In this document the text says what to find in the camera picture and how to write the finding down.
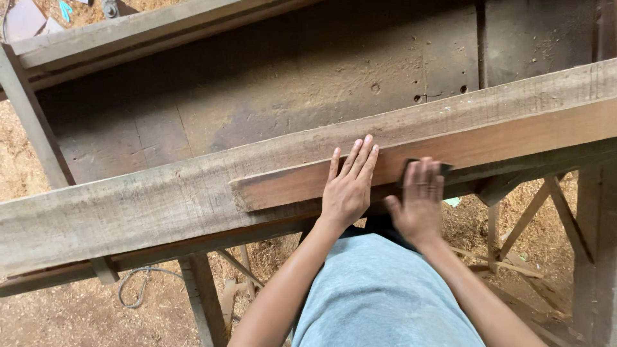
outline left hand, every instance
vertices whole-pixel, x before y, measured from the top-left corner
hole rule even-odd
[[[371,135],[367,135],[364,141],[357,139],[337,176],[341,149],[334,150],[320,218],[333,224],[341,233],[371,204],[371,179],[378,154],[379,146],[373,146]]]

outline finger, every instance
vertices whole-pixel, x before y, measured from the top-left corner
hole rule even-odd
[[[444,199],[444,177],[442,175],[437,176],[435,202],[438,203]]]
[[[364,166],[362,166],[362,171],[358,174],[358,179],[364,182],[367,182],[369,185],[371,184],[371,180],[373,179],[373,170],[375,169],[375,164],[377,163],[377,157],[379,156],[379,146],[374,145],[371,149],[371,154],[368,155],[368,159]]]
[[[330,162],[330,172],[328,173],[328,182],[336,178],[336,174],[339,171],[339,159],[341,158],[341,149],[335,148],[334,154],[332,154],[332,161]]]
[[[432,159],[430,157],[420,159],[420,177],[416,182],[418,185],[418,196],[420,198],[428,197],[428,172],[431,161]]]
[[[441,163],[434,161],[431,163],[431,178],[428,182],[428,198],[431,200],[437,199],[437,176],[441,170]]]
[[[390,216],[392,217],[392,220],[397,220],[400,218],[401,205],[400,205],[399,199],[396,196],[394,195],[386,196],[384,198],[384,205],[386,209],[388,210],[388,212],[390,212]]]
[[[364,138],[364,143],[362,144],[362,148],[360,148],[360,152],[358,153],[358,157],[355,158],[354,164],[349,171],[349,175],[353,178],[357,178],[358,174],[362,170],[364,163],[368,159],[369,153],[371,153],[371,148],[373,147],[373,136],[367,135]]]
[[[403,200],[405,203],[411,202],[411,200],[418,198],[418,186],[414,184],[414,176],[418,171],[418,164],[420,162],[411,162],[407,166],[407,172],[405,172],[405,183],[403,185]]]
[[[351,152],[349,152],[349,156],[345,160],[345,164],[343,164],[343,168],[341,169],[340,177],[345,177],[351,170],[351,166],[354,164],[356,156],[358,156],[358,152],[360,151],[360,147],[362,146],[362,140],[355,140],[354,146],[351,147]]]

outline hand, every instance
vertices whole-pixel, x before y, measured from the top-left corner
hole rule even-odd
[[[379,146],[373,146],[371,135],[367,135],[364,141],[356,140],[337,176],[341,149],[334,150],[320,218],[333,224],[341,233],[371,204],[371,179],[378,154]]]
[[[441,239],[444,177],[440,169],[441,163],[431,157],[412,162],[405,173],[403,205],[393,195],[384,199],[395,228],[417,248]]]

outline dark shorts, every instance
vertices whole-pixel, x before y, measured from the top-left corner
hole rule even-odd
[[[340,238],[348,238],[371,233],[380,235],[403,248],[419,253],[418,250],[411,243],[405,241],[403,236],[394,228],[389,214],[376,215],[367,218],[366,226],[364,228],[358,228],[351,225],[349,228],[345,229],[345,232]]]

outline electrical cable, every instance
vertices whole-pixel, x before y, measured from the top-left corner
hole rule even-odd
[[[124,287],[124,284],[126,282],[126,280],[128,280],[129,277],[131,277],[131,275],[133,275],[135,272],[137,271],[147,271],[146,272],[146,277],[144,278],[144,283],[141,284],[141,289],[139,290],[139,294],[137,295],[137,302],[132,304],[132,305],[127,305],[125,304],[124,300],[122,300],[122,288]],[[143,299],[143,294],[144,294],[144,288],[146,287],[146,282],[148,280],[148,275],[150,274],[150,271],[161,271],[161,272],[166,272],[170,275],[174,275],[178,278],[180,278],[181,280],[184,280],[184,278],[178,274],[176,274],[175,272],[169,271],[169,270],[165,270],[165,269],[161,269],[158,267],[139,267],[137,269],[133,269],[131,271],[129,271],[123,278],[122,281],[120,282],[120,285],[118,286],[118,299],[120,300],[120,303],[128,308],[128,309],[135,309],[137,308],[139,305],[141,305],[141,300]]]
[[[4,40],[4,43],[9,43],[9,40],[7,40],[6,35],[4,34],[4,27],[6,25],[6,14],[9,13],[9,7],[10,7],[10,0],[7,0],[6,8],[4,9],[4,14],[2,15],[2,39]]]

